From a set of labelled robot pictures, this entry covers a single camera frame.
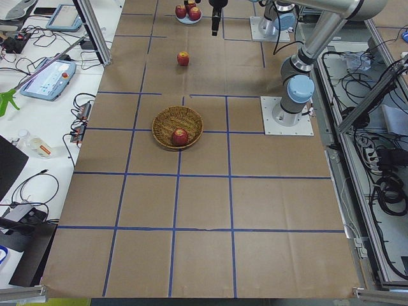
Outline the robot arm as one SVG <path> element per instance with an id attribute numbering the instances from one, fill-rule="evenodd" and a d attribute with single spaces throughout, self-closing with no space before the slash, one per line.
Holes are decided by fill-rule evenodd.
<path id="1" fill-rule="evenodd" d="M 212 7 L 212 36 L 217 36 L 219 24 L 222 17 L 222 9 L 227 6 L 228 1 L 209 1 Z M 295 24 L 295 5 L 284 1 L 265 1 L 261 4 L 265 7 L 264 15 L 261 18 L 260 30 L 265 33 L 269 29 L 277 30 L 278 33 L 293 27 Z"/>
<path id="2" fill-rule="evenodd" d="M 321 10 L 322 14 L 305 43 L 288 57 L 280 73 L 284 93 L 273 108 L 273 119 L 282 126 L 294 126 L 311 99 L 315 85 L 309 78 L 318 56 L 348 20 L 365 21 L 379 14 L 387 0 L 293 1 L 294 4 Z"/>

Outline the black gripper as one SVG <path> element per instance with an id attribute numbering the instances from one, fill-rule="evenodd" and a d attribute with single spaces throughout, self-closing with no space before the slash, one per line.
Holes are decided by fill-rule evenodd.
<path id="1" fill-rule="evenodd" d="M 228 4 L 228 0 L 209 0 L 212 10 L 212 36 L 217 36 L 221 21 L 222 9 Z"/>

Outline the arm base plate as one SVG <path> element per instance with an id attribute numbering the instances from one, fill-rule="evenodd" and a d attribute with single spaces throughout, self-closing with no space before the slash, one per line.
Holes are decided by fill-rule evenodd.
<path id="1" fill-rule="evenodd" d="M 274 18 L 268 20 L 265 17 L 250 17 L 252 41 L 269 41 L 269 42 L 290 42 L 290 27 L 295 24 L 295 18 L 292 16 L 281 16 L 280 20 Z"/>
<path id="2" fill-rule="evenodd" d="M 261 96 L 264 133 L 268 136 L 314 136 L 307 105 L 298 114 L 281 107 L 281 97 Z"/>

